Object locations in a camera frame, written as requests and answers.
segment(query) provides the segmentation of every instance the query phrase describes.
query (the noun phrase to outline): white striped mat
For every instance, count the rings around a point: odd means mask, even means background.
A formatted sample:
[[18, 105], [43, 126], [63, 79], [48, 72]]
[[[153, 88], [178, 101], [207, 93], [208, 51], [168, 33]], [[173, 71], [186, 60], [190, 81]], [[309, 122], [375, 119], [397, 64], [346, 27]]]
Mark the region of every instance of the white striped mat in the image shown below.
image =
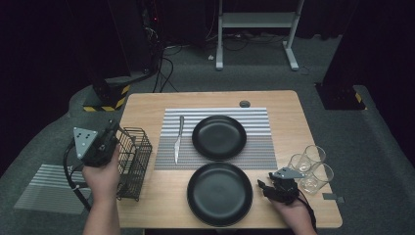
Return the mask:
[[[226, 161], [241, 169], [276, 169], [274, 146], [266, 108], [166, 109], [155, 169], [197, 169], [211, 163], [193, 146], [192, 133], [204, 118], [215, 115], [237, 120], [247, 132], [247, 144], [236, 157]], [[178, 164], [174, 162], [174, 143], [179, 130], [179, 117], [184, 116]]]
[[[85, 181], [79, 171], [73, 173], [72, 180]], [[80, 191], [86, 199], [89, 198], [89, 188]], [[64, 167], [43, 164], [16, 202], [15, 209], [81, 214], [84, 206], [70, 189]]]

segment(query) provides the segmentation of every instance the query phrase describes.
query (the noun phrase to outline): gray carpet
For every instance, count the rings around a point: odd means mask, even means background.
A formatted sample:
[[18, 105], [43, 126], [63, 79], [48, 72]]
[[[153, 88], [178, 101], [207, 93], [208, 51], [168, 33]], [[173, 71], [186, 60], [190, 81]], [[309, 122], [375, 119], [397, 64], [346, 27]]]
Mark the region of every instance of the gray carpet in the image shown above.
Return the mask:
[[[209, 55], [214, 56], [214, 49], [172, 48], [165, 51], [165, 56], [174, 64], [170, 82], [180, 92], [289, 89], [299, 94], [314, 141], [326, 150], [327, 163], [334, 169], [333, 191], [346, 199], [339, 204], [343, 226], [320, 229], [319, 234], [413, 234], [415, 171], [379, 115], [369, 91], [355, 86], [368, 107], [365, 111], [327, 111], [314, 89], [314, 82], [322, 81], [339, 40], [297, 38], [293, 49], [299, 71], [291, 71], [280, 43], [250, 43], [239, 51], [225, 50], [223, 71], [216, 71], [214, 61], [208, 60]], [[225, 42], [225, 47], [231, 49], [243, 46], [241, 42]], [[162, 71], [168, 74], [170, 65], [163, 64]], [[135, 83], [128, 94], [152, 92], [154, 85], [154, 77]], [[85, 87], [74, 94], [68, 113], [38, 133], [1, 177], [0, 234], [81, 233], [87, 212], [28, 211], [14, 209], [14, 205], [41, 165], [62, 164], [74, 127], [100, 129], [109, 118], [120, 120], [122, 109], [83, 112], [82, 104], [90, 91], [91, 87]], [[163, 92], [175, 90], [167, 84]], [[122, 232], [141, 234], [141, 229]]]

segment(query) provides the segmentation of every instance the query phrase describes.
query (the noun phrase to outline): knife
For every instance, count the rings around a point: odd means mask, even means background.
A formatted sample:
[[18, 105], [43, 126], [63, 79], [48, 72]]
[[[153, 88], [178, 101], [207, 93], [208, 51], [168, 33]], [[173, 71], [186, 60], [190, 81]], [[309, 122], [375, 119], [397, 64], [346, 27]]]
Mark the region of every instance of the knife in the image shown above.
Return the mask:
[[181, 141], [181, 135], [183, 132], [183, 124], [184, 124], [184, 117], [180, 116], [179, 136], [177, 136], [176, 143], [174, 144], [174, 161], [176, 162], [176, 164], [179, 158], [180, 141]]

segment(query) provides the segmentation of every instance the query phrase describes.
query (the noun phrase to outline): human hand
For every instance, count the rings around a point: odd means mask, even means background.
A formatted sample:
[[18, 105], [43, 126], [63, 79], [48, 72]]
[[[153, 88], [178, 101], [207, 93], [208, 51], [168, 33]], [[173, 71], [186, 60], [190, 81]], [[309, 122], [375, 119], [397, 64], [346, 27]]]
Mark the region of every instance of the human hand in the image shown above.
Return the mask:
[[272, 206], [279, 212], [287, 225], [293, 229], [296, 235], [312, 235], [317, 234], [312, 226], [311, 217], [305, 205], [298, 199], [295, 199], [291, 204], [285, 205], [274, 200], [268, 199]]
[[116, 145], [111, 161], [100, 167], [85, 166], [82, 170], [86, 183], [92, 190], [94, 203], [113, 200], [119, 183], [119, 144]]

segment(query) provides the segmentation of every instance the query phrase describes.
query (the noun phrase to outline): black plate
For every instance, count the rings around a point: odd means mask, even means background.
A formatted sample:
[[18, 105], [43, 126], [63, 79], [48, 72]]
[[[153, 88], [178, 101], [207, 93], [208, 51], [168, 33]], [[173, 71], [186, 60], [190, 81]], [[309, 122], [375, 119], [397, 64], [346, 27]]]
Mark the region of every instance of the black plate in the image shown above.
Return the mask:
[[198, 219], [222, 227], [240, 221], [248, 213], [253, 194], [250, 180], [241, 169], [213, 163], [205, 164], [192, 175], [187, 202]]
[[231, 117], [211, 116], [195, 126], [192, 141], [201, 155], [210, 160], [225, 161], [241, 153], [247, 143], [247, 132]]

